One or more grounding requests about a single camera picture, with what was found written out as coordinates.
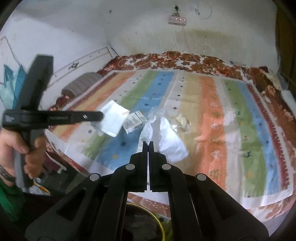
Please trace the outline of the person's left hand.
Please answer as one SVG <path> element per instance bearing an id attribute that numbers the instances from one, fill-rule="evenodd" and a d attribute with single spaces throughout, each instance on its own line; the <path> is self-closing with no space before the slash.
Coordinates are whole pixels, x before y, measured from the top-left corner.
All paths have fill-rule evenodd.
<path id="1" fill-rule="evenodd" d="M 35 140 L 35 149 L 31 151 L 19 133 L 1 129 L 1 167 L 4 169 L 1 179 L 6 185 L 14 185 L 7 179 L 7 177 L 15 177 L 14 151 L 25 156 L 23 168 L 29 178 L 39 177 L 46 157 L 46 142 L 47 139 L 44 135 L 39 136 Z"/>

